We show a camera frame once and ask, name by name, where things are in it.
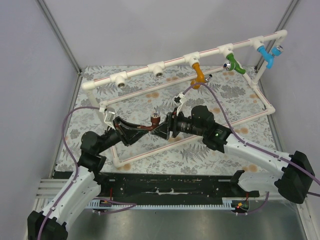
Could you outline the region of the aluminium frame profile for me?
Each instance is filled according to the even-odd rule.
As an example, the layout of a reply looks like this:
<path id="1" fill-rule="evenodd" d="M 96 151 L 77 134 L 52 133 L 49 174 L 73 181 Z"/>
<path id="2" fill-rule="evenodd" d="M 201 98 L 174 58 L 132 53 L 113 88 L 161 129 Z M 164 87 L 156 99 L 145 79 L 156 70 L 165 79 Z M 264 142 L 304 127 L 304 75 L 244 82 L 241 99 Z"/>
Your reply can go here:
<path id="1" fill-rule="evenodd" d="M 275 28 L 275 32 L 278 32 L 280 30 L 284 30 L 286 26 L 288 25 L 291 17 L 293 16 L 294 12 L 296 11 L 297 7 L 299 6 L 301 0 L 291 0 L 288 4 L 286 10 L 284 11 L 284 14 L 282 15 L 279 23 L 277 24 Z"/>
<path id="2" fill-rule="evenodd" d="M 72 53 L 72 50 L 70 46 L 68 45 L 62 31 L 60 30 L 53 14 L 51 13 L 47 3 L 45 0 L 35 0 L 37 5 L 39 6 L 41 12 L 43 13 L 45 19 L 47 20 L 48 24 L 50 25 L 54 35 L 56 36 L 59 44 L 61 45 L 62 49 L 64 50 L 67 58 L 69 59 L 70 63 L 72 64 L 73 68 L 77 72 L 78 75 L 81 75 L 82 68 L 78 61 L 76 60 L 74 54 Z"/>

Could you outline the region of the orange water faucet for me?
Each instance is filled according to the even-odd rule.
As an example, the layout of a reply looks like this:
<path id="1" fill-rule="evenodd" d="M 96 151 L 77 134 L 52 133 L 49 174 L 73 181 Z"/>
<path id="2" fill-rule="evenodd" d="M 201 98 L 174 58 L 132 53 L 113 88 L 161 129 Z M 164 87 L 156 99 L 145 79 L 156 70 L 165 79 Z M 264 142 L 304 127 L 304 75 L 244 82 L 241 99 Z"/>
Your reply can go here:
<path id="1" fill-rule="evenodd" d="M 203 71 L 201 70 L 200 64 L 198 62 L 194 63 L 192 65 L 192 68 L 196 72 L 196 78 L 191 81 L 190 85 L 195 90 L 197 90 L 201 86 L 201 84 L 208 83 L 210 81 L 210 79 L 213 77 L 212 74 L 205 76 Z"/>

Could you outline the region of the aluminium frame profile right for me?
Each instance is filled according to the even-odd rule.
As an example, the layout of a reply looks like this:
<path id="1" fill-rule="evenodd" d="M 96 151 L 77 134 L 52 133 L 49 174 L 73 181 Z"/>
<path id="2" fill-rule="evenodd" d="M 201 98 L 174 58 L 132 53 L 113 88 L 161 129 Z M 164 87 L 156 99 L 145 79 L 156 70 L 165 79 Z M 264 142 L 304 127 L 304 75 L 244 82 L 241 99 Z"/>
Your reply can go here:
<path id="1" fill-rule="evenodd" d="M 291 0 L 288 4 L 286 10 L 284 11 L 284 14 L 282 15 L 279 23 L 277 24 L 275 28 L 275 32 L 278 32 L 280 30 L 284 30 L 286 26 L 288 25 L 291 17 L 293 16 L 294 12 L 296 11 L 297 7 L 299 6 L 301 0 Z"/>

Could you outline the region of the floral patterned table mat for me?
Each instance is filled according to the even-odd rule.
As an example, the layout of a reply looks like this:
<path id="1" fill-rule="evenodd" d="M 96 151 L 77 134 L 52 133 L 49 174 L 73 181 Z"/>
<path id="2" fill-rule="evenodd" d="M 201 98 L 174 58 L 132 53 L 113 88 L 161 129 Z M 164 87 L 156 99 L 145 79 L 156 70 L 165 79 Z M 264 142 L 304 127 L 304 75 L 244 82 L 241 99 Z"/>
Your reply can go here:
<path id="1" fill-rule="evenodd" d="M 221 67 L 170 67 L 161 77 L 133 76 L 81 89 L 66 117 L 56 171 L 233 175 L 272 168 L 273 111 L 247 74 Z"/>

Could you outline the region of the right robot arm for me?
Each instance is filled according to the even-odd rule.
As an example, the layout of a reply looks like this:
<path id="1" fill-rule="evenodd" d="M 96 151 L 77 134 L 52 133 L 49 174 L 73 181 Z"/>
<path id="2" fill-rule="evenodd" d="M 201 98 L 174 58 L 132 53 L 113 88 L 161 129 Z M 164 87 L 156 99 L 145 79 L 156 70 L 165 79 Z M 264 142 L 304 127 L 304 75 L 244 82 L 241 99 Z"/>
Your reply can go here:
<path id="1" fill-rule="evenodd" d="M 179 133 L 202 137 L 202 142 L 211 150 L 245 159 L 261 168 L 261 176 L 237 171 L 233 183 L 246 192 L 277 191 L 290 202 L 302 204 L 309 192 L 315 173 L 306 154 L 295 151 L 289 154 L 271 151 L 239 137 L 215 122 L 214 115 L 205 105 L 192 108 L 189 117 L 176 109 L 169 112 L 164 121 L 157 113 L 150 116 L 152 135 L 162 139 L 175 138 Z"/>

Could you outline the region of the aluminium frame profile left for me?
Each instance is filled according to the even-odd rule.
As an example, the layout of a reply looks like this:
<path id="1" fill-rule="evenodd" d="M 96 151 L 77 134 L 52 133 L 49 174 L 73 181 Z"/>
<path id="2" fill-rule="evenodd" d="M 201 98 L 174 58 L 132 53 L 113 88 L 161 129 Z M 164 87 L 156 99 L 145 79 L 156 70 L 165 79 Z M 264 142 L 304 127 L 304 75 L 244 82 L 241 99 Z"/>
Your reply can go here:
<path id="1" fill-rule="evenodd" d="M 60 30 L 53 14 L 51 13 L 47 3 L 45 0 L 35 0 L 37 5 L 39 6 L 41 12 L 43 13 L 45 19 L 47 20 L 48 24 L 50 25 L 54 35 L 56 36 L 59 44 L 61 45 L 62 49 L 64 50 L 67 58 L 69 59 L 70 63 L 72 64 L 73 68 L 77 72 L 78 75 L 81 75 L 82 68 L 78 61 L 76 60 L 74 54 L 72 53 L 72 50 L 70 46 L 68 45 L 62 31 Z"/>

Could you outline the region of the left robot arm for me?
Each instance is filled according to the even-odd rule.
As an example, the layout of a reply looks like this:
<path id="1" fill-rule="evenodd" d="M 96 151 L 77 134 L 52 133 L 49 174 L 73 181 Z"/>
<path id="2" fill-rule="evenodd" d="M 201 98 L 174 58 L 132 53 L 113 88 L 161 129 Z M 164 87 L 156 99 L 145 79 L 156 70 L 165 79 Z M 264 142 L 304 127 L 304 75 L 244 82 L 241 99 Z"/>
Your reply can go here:
<path id="1" fill-rule="evenodd" d="M 87 131 L 81 138 L 81 155 L 75 170 L 51 202 L 41 211 L 32 211 L 27 218 L 29 240 L 65 240 L 85 207 L 101 192 L 107 175 L 101 173 L 106 157 L 101 153 L 122 142 L 136 143 L 149 131 L 137 124 L 116 117 L 113 127 L 99 135 Z"/>

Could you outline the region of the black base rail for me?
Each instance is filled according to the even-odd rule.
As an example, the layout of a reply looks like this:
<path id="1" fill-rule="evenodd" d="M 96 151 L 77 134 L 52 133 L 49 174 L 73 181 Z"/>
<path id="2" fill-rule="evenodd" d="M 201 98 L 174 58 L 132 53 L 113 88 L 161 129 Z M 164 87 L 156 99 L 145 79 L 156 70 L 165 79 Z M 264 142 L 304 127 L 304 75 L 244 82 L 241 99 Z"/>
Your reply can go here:
<path id="1" fill-rule="evenodd" d="M 108 172 L 101 177 L 100 197 L 133 203 L 209 203 L 222 198 L 256 198 L 225 175 L 142 174 Z"/>

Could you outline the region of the blue water faucet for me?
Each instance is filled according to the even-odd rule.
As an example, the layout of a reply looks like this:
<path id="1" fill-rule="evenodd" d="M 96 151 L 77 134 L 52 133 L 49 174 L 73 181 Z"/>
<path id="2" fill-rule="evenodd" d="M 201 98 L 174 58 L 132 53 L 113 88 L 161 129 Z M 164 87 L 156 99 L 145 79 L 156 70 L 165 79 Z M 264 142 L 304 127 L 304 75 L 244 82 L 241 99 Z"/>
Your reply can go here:
<path id="1" fill-rule="evenodd" d="M 284 49 L 281 45 L 276 45 L 270 50 L 270 52 L 267 52 L 266 48 L 262 45 L 257 48 L 257 51 L 267 62 L 266 68 L 271 69 L 274 65 L 274 58 L 280 56 L 283 53 Z"/>

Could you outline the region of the green water faucet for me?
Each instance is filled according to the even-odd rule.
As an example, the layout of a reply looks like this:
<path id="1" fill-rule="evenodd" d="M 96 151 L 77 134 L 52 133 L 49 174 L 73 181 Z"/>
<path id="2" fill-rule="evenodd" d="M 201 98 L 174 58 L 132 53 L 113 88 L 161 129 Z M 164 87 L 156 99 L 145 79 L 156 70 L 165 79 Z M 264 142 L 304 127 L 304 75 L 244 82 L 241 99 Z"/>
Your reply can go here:
<path id="1" fill-rule="evenodd" d="M 240 64 L 236 61 L 234 54 L 230 53 L 226 56 L 227 61 L 223 64 L 223 68 L 226 71 L 233 71 L 235 70 L 241 75 L 246 73 L 246 70 L 240 66 Z"/>

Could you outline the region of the brown water faucet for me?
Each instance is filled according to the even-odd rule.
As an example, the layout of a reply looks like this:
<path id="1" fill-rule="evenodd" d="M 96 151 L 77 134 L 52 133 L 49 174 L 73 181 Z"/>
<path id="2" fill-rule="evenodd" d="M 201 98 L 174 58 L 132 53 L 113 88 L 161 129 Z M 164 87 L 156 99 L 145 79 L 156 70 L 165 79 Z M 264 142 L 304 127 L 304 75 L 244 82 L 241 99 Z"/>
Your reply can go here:
<path id="1" fill-rule="evenodd" d="M 142 130 L 147 130 L 150 132 L 159 126 L 160 121 L 161 121 L 160 114 L 155 112 L 150 115 L 150 124 L 151 124 L 150 126 L 139 125 L 137 128 Z"/>

